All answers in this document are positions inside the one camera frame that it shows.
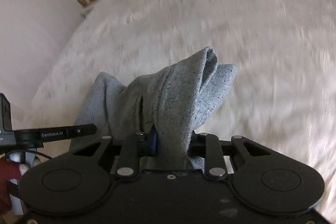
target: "white wall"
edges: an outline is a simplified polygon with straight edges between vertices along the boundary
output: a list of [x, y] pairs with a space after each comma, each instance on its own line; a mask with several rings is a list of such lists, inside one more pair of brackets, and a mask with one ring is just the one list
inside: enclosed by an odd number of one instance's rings
[[81, 23], [77, 0], [0, 0], [0, 92], [20, 120]]

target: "white bedspread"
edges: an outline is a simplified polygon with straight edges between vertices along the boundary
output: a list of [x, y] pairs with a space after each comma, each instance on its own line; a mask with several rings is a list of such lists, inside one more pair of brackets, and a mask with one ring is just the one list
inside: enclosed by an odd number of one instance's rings
[[[212, 46], [239, 72], [200, 128], [243, 135], [316, 168], [336, 222], [336, 0], [101, 0], [73, 34], [26, 116], [73, 124], [100, 71], [127, 85]], [[51, 155], [67, 142], [47, 146]]]

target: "gray fabric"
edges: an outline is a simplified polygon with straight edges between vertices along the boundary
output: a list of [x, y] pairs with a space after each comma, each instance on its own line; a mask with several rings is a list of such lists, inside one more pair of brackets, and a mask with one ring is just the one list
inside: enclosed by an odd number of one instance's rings
[[158, 154], [147, 168], [184, 169], [202, 164], [186, 152], [191, 133], [224, 101], [235, 78], [235, 65], [219, 65], [206, 47], [158, 73], [137, 77], [128, 87], [100, 73], [76, 124], [94, 123], [97, 133], [72, 139], [70, 149], [103, 135], [125, 139], [148, 132], [154, 123]]

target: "circular pad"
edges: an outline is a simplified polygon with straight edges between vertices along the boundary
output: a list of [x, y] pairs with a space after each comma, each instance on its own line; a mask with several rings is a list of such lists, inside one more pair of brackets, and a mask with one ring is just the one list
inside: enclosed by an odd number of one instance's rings
[[324, 181], [313, 168], [285, 156], [250, 158], [233, 178], [237, 194], [253, 208], [272, 215], [297, 214], [321, 198]]
[[292, 191], [301, 183], [298, 174], [285, 169], [274, 169], [267, 171], [261, 177], [262, 183], [271, 190]]
[[89, 157], [56, 159], [21, 178], [20, 197], [29, 208], [45, 215], [68, 216], [88, 210], [105, 196], [110, 174]]
[[55, 170], [42, 179], [44, 187], [53, 192], [67, 192], [75, 189], [82, 182], [82, 176], [76, 171]]

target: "red glove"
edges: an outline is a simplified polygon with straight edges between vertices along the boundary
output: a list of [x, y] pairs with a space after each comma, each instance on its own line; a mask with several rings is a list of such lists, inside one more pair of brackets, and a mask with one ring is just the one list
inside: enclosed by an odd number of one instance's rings
[[16, 162], [0, 159], [0, 215], [8, 213], [12, 208], [11, 199], [7, 190], [7, 181], [20, 179], [28, 166]]

